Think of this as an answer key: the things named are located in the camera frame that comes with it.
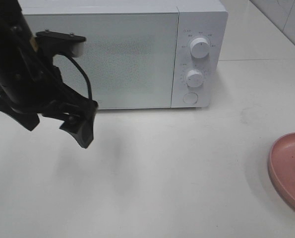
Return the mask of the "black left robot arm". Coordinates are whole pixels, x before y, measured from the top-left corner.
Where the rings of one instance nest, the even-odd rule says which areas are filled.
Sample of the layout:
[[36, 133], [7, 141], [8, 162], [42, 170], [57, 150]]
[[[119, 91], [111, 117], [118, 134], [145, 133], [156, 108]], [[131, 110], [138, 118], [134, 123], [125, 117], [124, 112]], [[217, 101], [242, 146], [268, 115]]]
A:
[[67, 86], [57, 55], [71, 63], [86, 42], [75, 36], [48, 30], [33, 34], [16, 0], [0, 0], [0, 112], [33, 130], [41, 116], [62, 121], [82, 148], [93, 141], [93, 125], [98, 103]]

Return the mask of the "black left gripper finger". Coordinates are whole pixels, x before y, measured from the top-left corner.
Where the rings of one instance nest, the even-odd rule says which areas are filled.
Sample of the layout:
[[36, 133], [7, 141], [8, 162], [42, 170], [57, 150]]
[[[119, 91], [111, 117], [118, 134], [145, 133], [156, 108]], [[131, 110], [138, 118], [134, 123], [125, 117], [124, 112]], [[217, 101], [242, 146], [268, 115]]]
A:
[[32, 131], [39, 123], [37, 114], [23, 114], [14, 111], [3, 99], [0, 98], [0, 112], [8, 115], [25, 129]]
[[97, 108], [96, 101], [86, 100], [81, 107], [66, 104], [62, 109], [66, 116], [59, 128], [70, 134], [84, 149], [88, 148], [94, 139], [93, 126]]

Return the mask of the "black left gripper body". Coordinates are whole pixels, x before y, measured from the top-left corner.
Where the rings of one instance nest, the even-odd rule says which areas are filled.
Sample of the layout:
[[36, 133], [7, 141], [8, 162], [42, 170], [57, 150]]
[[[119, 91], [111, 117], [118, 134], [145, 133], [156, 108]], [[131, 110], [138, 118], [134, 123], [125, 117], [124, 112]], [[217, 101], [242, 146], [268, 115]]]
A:
[[53, 57], [45, 55], [36, 37], [0, 38], [0, 98], [14, 111], [23, 114], [42, 114], [63, 120], [66, 104], [82, 106], [92, 99], [88, 76], [74, 58], [68, 58], [86, 80], [88, 96], [84, 97], [67, 86]]

